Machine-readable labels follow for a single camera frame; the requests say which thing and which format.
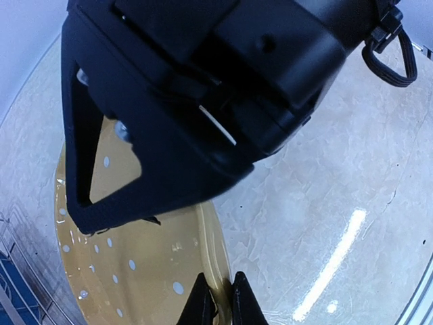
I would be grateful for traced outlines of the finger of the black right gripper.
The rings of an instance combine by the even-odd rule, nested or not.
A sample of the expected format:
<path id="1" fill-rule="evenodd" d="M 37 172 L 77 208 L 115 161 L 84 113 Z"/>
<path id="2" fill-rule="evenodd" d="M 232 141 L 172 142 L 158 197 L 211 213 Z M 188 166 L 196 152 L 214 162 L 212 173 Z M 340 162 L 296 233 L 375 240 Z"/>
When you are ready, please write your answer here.
<path id="1" fill-rule="evenodd" d="M 200 109 L 153 97 L 143 77 L 79 16 L 67 17 L 62 27 L 62 107 L 67 208 L 84 234 L 153 221 L 204 202 L 253 170 Z M 126 126 L 141 174 L 93 202 L 91 180 L 105 117 Z"/>

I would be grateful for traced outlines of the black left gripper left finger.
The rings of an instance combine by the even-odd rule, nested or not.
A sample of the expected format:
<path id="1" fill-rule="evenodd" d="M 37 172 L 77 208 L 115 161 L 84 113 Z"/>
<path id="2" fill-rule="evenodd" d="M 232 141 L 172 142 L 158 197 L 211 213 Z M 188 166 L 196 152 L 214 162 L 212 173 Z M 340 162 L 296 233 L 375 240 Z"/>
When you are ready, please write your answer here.
<path id="1" fill-rule="evenodd" d="M 216 307 L 203 273 L 198 274 L 177 325 L 213 325 Z"/>

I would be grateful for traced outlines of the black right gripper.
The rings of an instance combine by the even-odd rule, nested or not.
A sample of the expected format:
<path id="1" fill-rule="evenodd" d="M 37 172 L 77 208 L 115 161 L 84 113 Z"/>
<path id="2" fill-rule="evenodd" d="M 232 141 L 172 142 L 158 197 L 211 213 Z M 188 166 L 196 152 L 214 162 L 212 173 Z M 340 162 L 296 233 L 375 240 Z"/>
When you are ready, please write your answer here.
<path id="1" fill-rule="evenodd" d="M 153 97 L 191 104 L 242 154 L 309 119 L 378 25 L 375 1 L 70 1 Z"/>

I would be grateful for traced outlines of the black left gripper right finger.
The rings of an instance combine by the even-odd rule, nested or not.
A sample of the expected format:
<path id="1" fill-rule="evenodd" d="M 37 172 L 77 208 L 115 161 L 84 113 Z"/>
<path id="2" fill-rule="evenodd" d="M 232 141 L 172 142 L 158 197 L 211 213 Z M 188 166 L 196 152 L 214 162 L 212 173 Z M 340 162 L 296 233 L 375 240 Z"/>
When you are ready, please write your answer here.
<path id="1" fill-rule="evenodd" d="M 244 272 L 237 272 L 232 285 L 234 325 L 268 325 Z"/>

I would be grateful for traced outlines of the yellow polka-dot plate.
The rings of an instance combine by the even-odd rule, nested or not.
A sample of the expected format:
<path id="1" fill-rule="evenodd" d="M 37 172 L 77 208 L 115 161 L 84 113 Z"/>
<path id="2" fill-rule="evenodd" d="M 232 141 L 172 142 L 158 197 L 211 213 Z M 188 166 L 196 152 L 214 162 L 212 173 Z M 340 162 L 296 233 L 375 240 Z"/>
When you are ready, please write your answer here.
<path id="1" fill-rule="evenodd" d="M 55 174 L 55 227 L 69 285 L 88 324 L 176 324 L 204 274 L 216 315 L 231 323 L 231 272 L 211 201 L 84 235 L 66 207 L 66 157 Z"/>

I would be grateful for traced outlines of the blue polka-dot plate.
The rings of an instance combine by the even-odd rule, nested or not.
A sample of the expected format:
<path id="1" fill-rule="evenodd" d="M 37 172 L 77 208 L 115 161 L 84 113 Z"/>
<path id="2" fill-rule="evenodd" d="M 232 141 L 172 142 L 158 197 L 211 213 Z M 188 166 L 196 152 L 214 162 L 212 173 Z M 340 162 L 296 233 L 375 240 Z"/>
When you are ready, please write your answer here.
<path id="1" fill-rule="evenodd" d="M 43 312 L 11 259 L 1 253 L 1 290 L 25 324 L 40 324 Z"/>

